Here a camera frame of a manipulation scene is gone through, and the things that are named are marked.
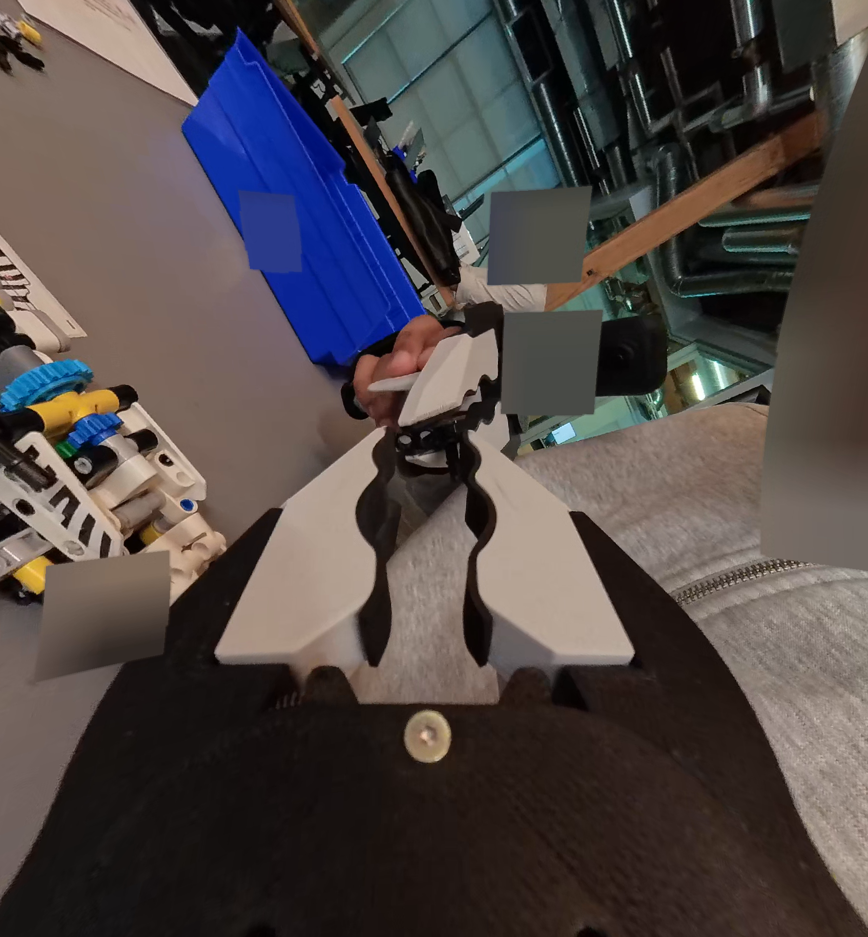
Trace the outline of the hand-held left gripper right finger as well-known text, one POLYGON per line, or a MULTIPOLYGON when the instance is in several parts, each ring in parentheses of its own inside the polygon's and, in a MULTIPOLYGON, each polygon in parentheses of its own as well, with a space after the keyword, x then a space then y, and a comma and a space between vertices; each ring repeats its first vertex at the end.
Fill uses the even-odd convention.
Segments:
POLYGON ((468 559, 463 636, 477 665, 554 681, 574 666, 623 666, 635 650, 584 544, 585 516, 486 441, 460 440, 468 559))

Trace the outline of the zebra striped sticker sheet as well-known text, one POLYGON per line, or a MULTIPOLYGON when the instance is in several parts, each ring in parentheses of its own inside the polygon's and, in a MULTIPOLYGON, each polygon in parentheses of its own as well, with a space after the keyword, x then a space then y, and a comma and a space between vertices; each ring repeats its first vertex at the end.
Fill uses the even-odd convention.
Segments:
POLYGON ((12 317, 18 315, 18 311, 25 318, 34 315, 54 335, 64 336, 68 342, 88 337, 83 327, 0 233, 0 294, 5 293, 14 304, 14 308, 8 311, 12 317))

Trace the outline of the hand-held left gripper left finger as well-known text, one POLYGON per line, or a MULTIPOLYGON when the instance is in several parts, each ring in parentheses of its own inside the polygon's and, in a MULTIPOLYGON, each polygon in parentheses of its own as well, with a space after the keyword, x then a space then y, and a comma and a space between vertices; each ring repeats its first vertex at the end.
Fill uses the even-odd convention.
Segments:
POLYGON ((395 434, 377 429, 289 498, 217 647, 221 664, 377 667, 389 643, 387 564, 401 516, 395 434))

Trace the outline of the blue plastic bin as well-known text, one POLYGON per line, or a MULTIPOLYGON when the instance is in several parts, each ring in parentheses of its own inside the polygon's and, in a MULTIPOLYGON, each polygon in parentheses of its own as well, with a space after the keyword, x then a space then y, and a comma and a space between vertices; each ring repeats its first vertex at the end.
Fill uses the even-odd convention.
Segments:
POLYGON ((242 31, 182 132, 312 363, 343 367, 422 314, 343 158, 242 31))

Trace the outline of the lego helicopter model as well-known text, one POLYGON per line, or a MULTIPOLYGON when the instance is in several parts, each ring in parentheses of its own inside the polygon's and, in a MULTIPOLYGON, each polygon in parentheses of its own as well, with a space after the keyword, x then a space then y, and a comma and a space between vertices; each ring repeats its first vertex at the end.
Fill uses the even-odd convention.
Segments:
POLYGON ((0 278, 0 592, 41 603, 58 564, 161 552, 175 603, 226 538, 206 480, 127 384, 56 359, 70 334, 0 278))

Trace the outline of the person's right forearm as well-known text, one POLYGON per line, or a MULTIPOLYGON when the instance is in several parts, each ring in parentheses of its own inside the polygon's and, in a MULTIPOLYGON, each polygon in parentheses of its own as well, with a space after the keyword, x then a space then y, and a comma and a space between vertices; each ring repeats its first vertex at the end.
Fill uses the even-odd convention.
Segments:
POLYGON ((461 264, 460 280, 454 290, 457 308, 494 303, 510 313, 545 311, 545 284, 490 285, 487 273, 487 267, 461 264))

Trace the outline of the person's grey hoodie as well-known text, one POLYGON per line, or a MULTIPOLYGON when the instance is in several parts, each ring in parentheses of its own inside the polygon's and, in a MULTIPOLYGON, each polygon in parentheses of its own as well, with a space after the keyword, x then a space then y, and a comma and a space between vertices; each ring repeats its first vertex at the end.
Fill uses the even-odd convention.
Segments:
POLYGON ((526 473, 585 513, 680 607, 665 602, 649 632, 685 639, 704 677, 698 715, 670 717, 664 655, 631 675, 653 743, 735 794, 742 813, 761 794, 794 800, 828 872, 819 869, 832 932, 868 932, 868 572, 770 559, 759 549, 760 476, 768 407, 722 404, 526 456, 526 473))

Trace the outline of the black lego connector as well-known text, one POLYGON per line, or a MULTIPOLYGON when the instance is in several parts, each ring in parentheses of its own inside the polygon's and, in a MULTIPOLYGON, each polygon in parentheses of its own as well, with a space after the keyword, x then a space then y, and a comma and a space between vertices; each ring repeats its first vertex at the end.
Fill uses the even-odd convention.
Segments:
POLYGON ((411 477, 443 475, 459 478, 461 452, 468 433, 457 423, 394 431, 398 470, 411 477))

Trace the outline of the person's right hand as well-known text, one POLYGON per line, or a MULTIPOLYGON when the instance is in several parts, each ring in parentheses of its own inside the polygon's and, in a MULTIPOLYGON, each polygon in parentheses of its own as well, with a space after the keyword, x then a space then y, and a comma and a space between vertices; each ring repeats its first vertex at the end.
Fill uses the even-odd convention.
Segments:
POLYGON ((370 346, 360 355, 341 389, 347 415, 356 420, 369 419, 378 428, 396 427, 407 393, 373 392, 370 387, 378 381, 421 371, 440 341, 462 331, 459 323, 443 324, 425 314, 370 346))

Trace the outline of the white printed paper sheet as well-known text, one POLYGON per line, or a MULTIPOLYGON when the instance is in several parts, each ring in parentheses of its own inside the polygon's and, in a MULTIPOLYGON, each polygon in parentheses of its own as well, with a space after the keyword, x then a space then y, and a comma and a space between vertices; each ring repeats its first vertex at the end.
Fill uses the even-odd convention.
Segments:
POLYGON ((128 1, 22 1, 61 35, 189 107, 198 98, 128 1))

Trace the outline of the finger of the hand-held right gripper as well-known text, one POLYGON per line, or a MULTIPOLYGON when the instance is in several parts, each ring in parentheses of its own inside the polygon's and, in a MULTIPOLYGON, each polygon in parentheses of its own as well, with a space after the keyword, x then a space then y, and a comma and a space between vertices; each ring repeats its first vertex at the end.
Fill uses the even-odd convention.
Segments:
POLYGON ((408 392, 397 428, 422 432, 492 423, 498 406, 499 351, 495 332, 457 334, 435 346, 408 392))

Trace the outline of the wooden background desk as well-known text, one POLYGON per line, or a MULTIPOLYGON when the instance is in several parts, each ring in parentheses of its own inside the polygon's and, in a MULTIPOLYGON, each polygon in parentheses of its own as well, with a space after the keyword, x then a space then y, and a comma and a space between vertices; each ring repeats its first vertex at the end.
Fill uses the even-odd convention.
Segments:
POLYGON ((809 157, 823 145, 825 128, 826 119, 818 111, 804 116, 594 247, 585 255, 576 283, 547 286, 545 310, 565 305, 722 206, 809 157))

